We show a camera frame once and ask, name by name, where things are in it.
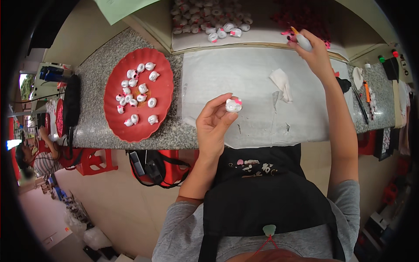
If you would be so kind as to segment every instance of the striped shirt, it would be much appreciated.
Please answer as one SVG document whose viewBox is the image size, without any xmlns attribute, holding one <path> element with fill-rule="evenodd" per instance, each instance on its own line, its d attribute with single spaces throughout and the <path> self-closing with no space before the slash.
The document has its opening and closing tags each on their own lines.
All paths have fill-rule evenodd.
<svg viewBox="0 0 419 262">
<path fill-rule="evenodd" d="M 54 161 L 51 153 L 41 152 L 34 160 L 34 169 L 42 176 L 53 174 L 64 168 L 58 161 Z"/>
</svg>

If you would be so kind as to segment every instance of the granite countertop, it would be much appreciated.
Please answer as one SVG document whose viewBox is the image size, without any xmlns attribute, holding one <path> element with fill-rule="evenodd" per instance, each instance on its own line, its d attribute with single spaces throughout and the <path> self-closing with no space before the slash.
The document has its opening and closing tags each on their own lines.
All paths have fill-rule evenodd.
<svg viewBox="0 0 419 262">
<path fill-rule="evenodd" d="M 166 119 L 160 128 L 148 139 L 139 143 L 128 143 L 120 140 L 109 128 L 103 111 L 103 96 L 108 76 L 114 66 L 127 53 L 137 48 L 153 46 L 138 33 L 128 28 L 97 49 L 83 64 L 77 74 L 81 78 L 81 114 L 75 129 L 73 145 L 85 148 L 111 149 L 191 149 L 198 148 L 196 129 L 182 122 L 177 116 L 178 104 L 181 104 L 181 75 L 183 54 L 167 57 L 173 71 L 173 100 Z M 371 66 L 371 71 L 363 71 L 364 79 L 377 97 L 378 114 L 369 125 L 366 125 L 359 105 L 354 98 L 354 120 L 357 133 L 368 130 L 392 127 L 395 124 L 393 88 L 387 80 L 381 64 Z M 349 75 L 353 67 L 348 65 Z M 365 100 L 365 89 L 361 88 Z"/>
</svg>

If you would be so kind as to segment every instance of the worker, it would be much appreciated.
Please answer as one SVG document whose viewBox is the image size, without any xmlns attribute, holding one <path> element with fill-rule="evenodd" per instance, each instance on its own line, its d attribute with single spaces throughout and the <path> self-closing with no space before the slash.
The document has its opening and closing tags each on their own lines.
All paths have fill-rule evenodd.
<svg viewBox="0 0 419 262">
<path fill-rule="evenodd" d="M 16 162 L 25 178 L 29 179 L 35 175 L 33 170 L 29 168 L 30 166 L 38 175 L 45 176 L 60 169 L 74 166 L 80 161 L 82 148 L 74 148 L 73 154 L 70 156 L 68 147 L 59 146 L 51 141 L 45 127 L 40 127 L 38 133 L 47 147 L 40 148 L 38 146 L 38 151 L 33 155 L 33 147 L 25 145 L 24 137 L 16 147 Z"/>
<path fill-rule="evenodd" d="M 306 180 L 301 145 L 234 150 L 231 93 L 198 116 L 199 157 L 169 206 L 152 261 L 349 261 L 360 228 L 357 135 L 322 40 L 302 30 L 308 63 L 326 94 L 331 147 L 327 198 Z"/>
</svg>

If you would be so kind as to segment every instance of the person's hand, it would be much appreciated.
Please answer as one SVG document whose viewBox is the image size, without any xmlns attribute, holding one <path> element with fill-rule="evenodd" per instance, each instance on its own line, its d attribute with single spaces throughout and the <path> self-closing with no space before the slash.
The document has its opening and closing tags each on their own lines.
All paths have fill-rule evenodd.
<svg viewBox="0 0 419 262">
<path fill-rule="evenodd" d="M 46 140 L 46 138 L 48 138 L 47 129 L 45 127 L 40 127 L 38 129 L 38 133 L 41 136 L 42 140 Z"/>
<path fill-rule="evenodd" d="M 301 30 L 300 34 L 310 41 L 311 46 L 313 47 L 311 52 L 307 52 L 300 47 L 299 44 L 297 44 L 297 38 L 295 36 L 291 38 L 291 41 L 288 41 L 287 45 L 294 48 L 296 52 L 307 61 L 311 71 L 321 82 L 327 81 L 330 78 L 335 79 L 334 71 L 330 64 L 329 54 L 324 42 L 305 29 Z"/>
<path fill-rule="evenodd" d="M 199 155 L 206 158 L 219 157 L 224 151 L 224 134 L 238 118 L 237 113 L 225 110 L 227 99 L 236 99 L 232 93 L 220 95 L 209 101 L 197 118 Z"/>
</svg>

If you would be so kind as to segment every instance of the red string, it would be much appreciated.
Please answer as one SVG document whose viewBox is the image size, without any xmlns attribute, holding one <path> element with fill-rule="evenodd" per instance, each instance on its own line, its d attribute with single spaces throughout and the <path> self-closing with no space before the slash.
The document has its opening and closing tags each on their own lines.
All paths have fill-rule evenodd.
<svg viewBox="0 0 419 262">
<path fill-rule="evenodd" d="M 268 241 L 272 241 L 272 243 L 274 243 L 274 245 L 275 245 L 275 247 L 276 248 L 278 248 L 277 247 L 277 244 L 275 244 L 275 242 L 274 242 L 274 240 L 272 239 L 272 236 L 271 235 L 269 235 L 269 237 L 268 237 L 268 240 L 266 240 L 266 242 L 258 249 L 258 251 L 256 251 L 252 256 L 254 256 L 257 252 L 259 252 L 261 249 L 262 249 L 262 247 L 264 247 L 264 245 L 266 244 L 266 243 L 268 243 Z"/>
</svg>

